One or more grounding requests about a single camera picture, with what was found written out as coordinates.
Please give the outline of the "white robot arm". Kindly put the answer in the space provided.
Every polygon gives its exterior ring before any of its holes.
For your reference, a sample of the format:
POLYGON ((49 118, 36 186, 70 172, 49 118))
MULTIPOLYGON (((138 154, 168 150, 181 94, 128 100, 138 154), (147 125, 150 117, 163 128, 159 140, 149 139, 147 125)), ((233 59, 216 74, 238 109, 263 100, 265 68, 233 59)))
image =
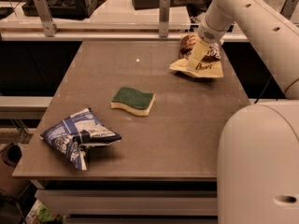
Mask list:
POLYGON ((207 43, 237 23, 283 91, 226 122, 217 159, 219 224, 299 224, 299 28, 263 0, 213 0, 207 43))

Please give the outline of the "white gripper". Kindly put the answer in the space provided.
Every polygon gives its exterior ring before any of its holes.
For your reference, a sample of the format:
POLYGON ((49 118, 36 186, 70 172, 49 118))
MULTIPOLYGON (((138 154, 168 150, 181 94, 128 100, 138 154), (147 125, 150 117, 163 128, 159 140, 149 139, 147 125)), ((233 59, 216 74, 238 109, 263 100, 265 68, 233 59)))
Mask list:
POLYGON ((226 33, 226 24, 222 21, 213 21, 208 16, 201 19, 198 40, 192 48, 192 53, 187 63, 188 71, 199 71, 204 67, 202 59, 207 55, 209 50, 208 43, 219 43, 226 33))

